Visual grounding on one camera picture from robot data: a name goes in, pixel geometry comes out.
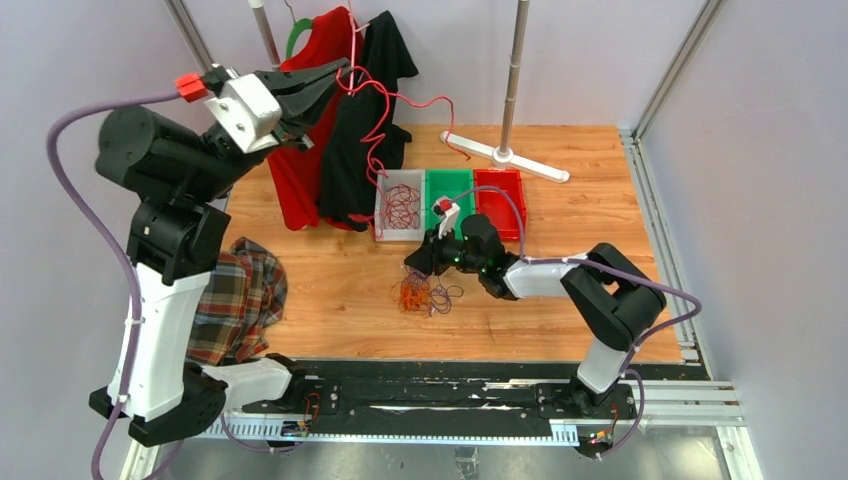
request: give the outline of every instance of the fabric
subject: fabric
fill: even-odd
[[[348,11],[338,7],[312,20],[312,33],[303,50],[280,66],[282,71],[319,67],[340,58],[350,59],[351,28]],[[289,230],[318,226],[316,203],[321,194],[321,158],[333,132],[336,110],[343,92],[338,91],[324,115],[307,132],[315,146],[305,152],[278,149],[268,156],[283,221]]]
[[[362,66],[386,90],[397,92],[398,79],[418,75],[418,68],[391,13],[383,12],[369,23],[362,46]],[[401,168],[404,144],[412,141],[409,132],[391,123],[395,100],[391,99],[389,116],[380,129],[386,138],[374,152],[386,169]],[[354,96],[345,95],[336,114],[333,135],[324,149],[319,214],[357,231],[367,230],[368,224],[354,222],[349,215],[373,214],[376,194],[366,177],[371,144],[362,143],[361,139],[374,128],[385,108],[385,97],[373,88],[365,88]]]
[[[265,329],[283,317],[288,281],[283,265],[260,245],[242,237],[221,252],[197,312],[188,360],[241,363],[268,348]]]

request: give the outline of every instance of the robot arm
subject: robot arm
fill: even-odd
[[[185,354],[230,220],[208,202],[226,195],[273,149],[310,148],[306,132],[335,94],[336,75],[349,71],[341,59],[296,72],[238,76],[216,67],[183,77],[178,87],[186,100],[214,94],[205,104],[217,123],[201,135],[140,106],[116,109],[103,122],[95,168],[141,199],[127,254],[139,278],[142,319],[136,344],[127,320],[112,382],[89,396],[89,406],[109,417],[121,400],[139,443],[197,435],[225,409],[260,400],[294,408],[303,397],[303,370],[285,357],[217,367],[187,363]],[[135,359],[128,376],[127,356]]]
[[[442,215],[455,205],[437,203],[437,207],[436,213]],[[569,400],[584,412],[600,406],[618,383],[635,341],[665,308],[665,296],[580,263],[591,260],[647,278],[608,243],[572,257],[521,259],[504,248],[485,215],[469,215],[461,227],[462,239],[453,230],[440,233],[440,226],[428,230],[405,264],[427,275],[441,275],[450,267],[474,273],[495,298],[571,298],[595,338],[572,379]],[[613,283],[617,288],[610,293],[606,286]]]

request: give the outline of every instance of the black shirt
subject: black shirt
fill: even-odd
[[[386,90],[397,92],[398,78],[414,77],[418,75],[418,68],[412,62],[391,13],[385,11],[369,23],[371,25],[365,29],[361,64]],[[391,97],[389,116],[378,131],[385,133],[386,138],[372,155],[387,170],[401,168],[404,144],[412,141],[409,132],[392,123],[396,100]],[[354,96],[345,95],[339,103],[333,134],[321,158],[319,214],[360,232],[367,230],[368,224],[354,222],[348,216],[372,215],[376,195],[376,188],[366,177],[367,154],[372,143],[361,140],[374,128],[385,109],[385,96],[373,86],[365,87]]]

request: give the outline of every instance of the tangled wire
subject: tangled wire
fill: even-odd
[[[381,212],[384,228],[416,229],[421,226],[421,191],[400,184],[386,190],[386,204]]]
[[[432,317],[435,313],[442,315],[450,312],[452,299],[461,297],[465,290],[459,285],[445,287],[439,277],[436,277],[438,285],[430,287],[427,275],[407,268],[406,278],[392,287],[394,290],[399,285],[400,295],[393,300],[398,302],[398,309],[403,313],[418,314],[423,317]]]

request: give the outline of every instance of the gray floor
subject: gray floor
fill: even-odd
[[[306,444],[261,455],[226,440],[186,442],[163,478],[179,480],[729,479],[712,428],[650,428],[602,463],[561,447]]]

